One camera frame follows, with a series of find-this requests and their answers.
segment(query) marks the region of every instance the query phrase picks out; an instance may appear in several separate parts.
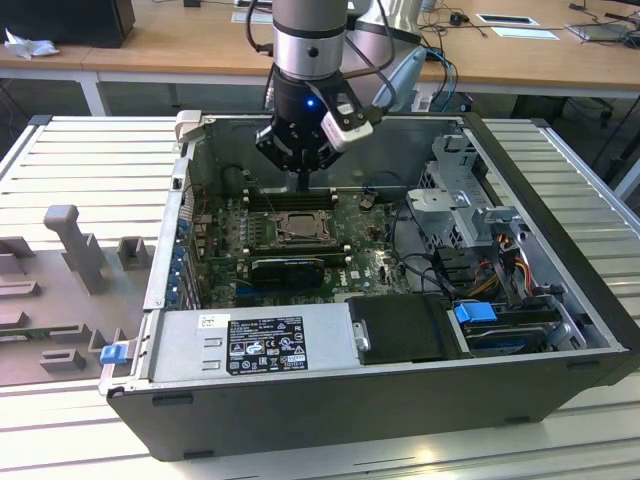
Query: computer case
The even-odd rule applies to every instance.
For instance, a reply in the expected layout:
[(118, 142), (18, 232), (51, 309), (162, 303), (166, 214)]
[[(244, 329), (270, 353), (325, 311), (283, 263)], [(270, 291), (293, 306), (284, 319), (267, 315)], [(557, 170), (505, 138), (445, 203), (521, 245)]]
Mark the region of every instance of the computer case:
[(119, 48), (133, 28), (131, 0), (3, 0), (2, 35), (57, 44)]

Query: wooden desk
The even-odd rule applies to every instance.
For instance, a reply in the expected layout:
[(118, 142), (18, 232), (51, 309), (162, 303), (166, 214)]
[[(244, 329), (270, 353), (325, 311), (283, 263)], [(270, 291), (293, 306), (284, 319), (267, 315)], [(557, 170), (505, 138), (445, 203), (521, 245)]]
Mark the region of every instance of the wooden desk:
[(57, 47), (60, 53), (49, 57), (33, 57), (27, 60), (11, 55), (9, 50), (0, 48), (0, 68), (30, 68), (82, 70), (82, 60), (91, 51), (91, 47), (64, 45)]
[[(532, 17), (540, 24), (536, 28), (563, 28), (571, 23), (593, 23), (588, 15), (570, 10), (569, 3), (568, 0), (446, 1), (449, 7), (464, 9), (471, 22), (478, 26), (488, 24), (477, 18), (477, 13)], [(628, 5), (596, 0), (590, 0), (588, 7), (601, 22), (611, 20), (604, 17), (606, 12), (621, 15), (634, 12), (634, 8)], [(445, 9), (422, 16), (421, 23), (425, 23), (425, 20), (436, 23), (438, 15), (440, 22), (448, 24), (450, 12)], [(489, 91), (496, 92), (504, 91), (505, 87), (526, 87), (534, 91), (543, 87), (611, 90), (617, 95), (626, 91), (631, 97), (640, 93), (640, 51), (623, 45), (581, 43), (582, 40), (568, 30), (552, 31), (559, 40), (501, 38), (490, 28), (483, 28), (482, 31), (488, 38), (483, 38), (475, 28), (455, 27), (447, 29), (442, 38), (447, 58), (458, 68), (459, 86), (471, 88), (468, 91), (487, 90), (481, 88), (485, 85), (492, 86)], [(434, 33), (425, 36), (432, 45), (438, 46), (438, 38)], [(421, 80), (432, 81), (434, 77), (441, 78), (441, 75), (442, 68), (439, 65), (428, 66), (423, 69)]]
[[(121, 49), (62, 46), (62, 54), (31, 62), (0, 53), (0, 77), (48, 78), (80, 83), (93, 115), (109, 114), (101, 82), (264, 85), (271, 60), (248, 45), (244, 24), (232, 23), (231, 5), (203, 3), (184, 8), (180, 0), (153, 3), (133, 0), (136, 24)], [(447, 0), (463, 8), (476, 25), (476, 13), (533, 17), (541, 27), (590, 23), (569, 10), (569, 0)], [(632, 13), (633, 7), (590, 0), (602, 21), (605, 12)], [(448, 26), (449, 12), (431, 14), (429, 22)], [(254, 25), (259, 42), (272, 38), (270, 25)], [(640, 52), (622, 45), (582, 44), (569, 31), (560, 40), (500, 38), (489, 28), (483, 38), (474, 28), (449, 28), (443, 37), (447, 57), (459, 72), (458, 90), (555, 96), (632, 98), (640, 93)], [(426, 33), (438, 44), (437, 36)], [(443, 78), (439, 64), (425, 64), (418, 89), (429, 96)]]
[[(82, 62), (85, 70), (259, 77), (269, 72), (271, 59), (249, 46), (244, 23), (231, 23), (232, 6), (133, 3), (136, 24), (125, 45), (92, 49)], [(254, 25), (252, 32), (258, 42), (271, 41), (271, 25)]]

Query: black sticker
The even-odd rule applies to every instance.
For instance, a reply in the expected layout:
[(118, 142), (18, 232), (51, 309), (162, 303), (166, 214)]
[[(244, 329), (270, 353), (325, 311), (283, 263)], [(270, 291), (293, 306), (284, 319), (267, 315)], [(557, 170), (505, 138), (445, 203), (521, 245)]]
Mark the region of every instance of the black sticker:
[(232, 320), (227, 331), (231, 375), (309, 368), (302, 317)]

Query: power cable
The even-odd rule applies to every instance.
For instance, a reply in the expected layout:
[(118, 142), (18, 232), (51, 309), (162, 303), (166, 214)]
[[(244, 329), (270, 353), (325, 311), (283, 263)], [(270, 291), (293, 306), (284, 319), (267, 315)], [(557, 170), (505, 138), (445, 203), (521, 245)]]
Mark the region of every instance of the power cable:
[[(347, 45), (349, 45), (351, 47), (351, 49), (356, 52), (356, 55), (358, 55), (360, 57), (360, 59), (370, 68), (375, 68), (375, 66), (373, 65), (373, 63), (371, 62), (371, 60), (369, 60), (367, 58), (367, 56), (362, 52), (362, 50), (360, 50), (355, 43), (353, 43), (353, 41), (345, 36), (344, 37), (345, 42), (347, 42)], [(378, 77), (380, 78), (380, 80), (382, 80), (382, 83), (385, 84), (385, 86), (387, 87), (387, 89), (389, 90), (389, 95), (391, 96), (391, 98), (389, 98), (389, 102), (387, 102), (387, 105), (382, 109), (382, 113), (386, 114), (389, 112), (389, 110), (391, 110), (391, 107), (393, 107), (396, 104), (396, 100), (397, 100), (397, 93), (396, 93), (396, 89), (394, 88), (393, 84), (389, 81), (389, 79), (387, 78), (387, 76), (382, 73), (382, 71), (380, 69), (378, 69), (378, 71), (376, 72), (376, 75), (378, 75)]]
[(349, 80), (352, 78), (364, 77), (367, 75), (377, 74), (378, 72), (383, 71), (389, 65), (391, 65), (396, 59), (396, 45), (393, 40), (393, 35), (391, 34), (391, 28), (389, 27), (389, 19), (387, 18), (387, 14), (384, 11), (384, 7), (382, 6), (382, 0), (376, 0), (378, 2), (378, 8), (380, 9), (380, 14), (382, 15), (382, 23), (384, 23), (384, 30), (387, 34), (387, 38), (389, 39), (389, 58), (382, 65), (378, 67), (372, 68), (364, 68), (362, 70), (355, 70), (353, 72), (347, 72), (342, 75), (345, 80)]

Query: white tag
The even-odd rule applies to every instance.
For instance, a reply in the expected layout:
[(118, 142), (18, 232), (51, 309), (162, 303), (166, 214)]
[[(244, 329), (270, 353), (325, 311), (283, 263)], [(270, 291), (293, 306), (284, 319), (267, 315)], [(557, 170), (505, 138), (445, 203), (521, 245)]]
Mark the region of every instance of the white tag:
[(198, 317), (198, 328), (225, 328), (231, 321), (228, 313), (212, 313)]

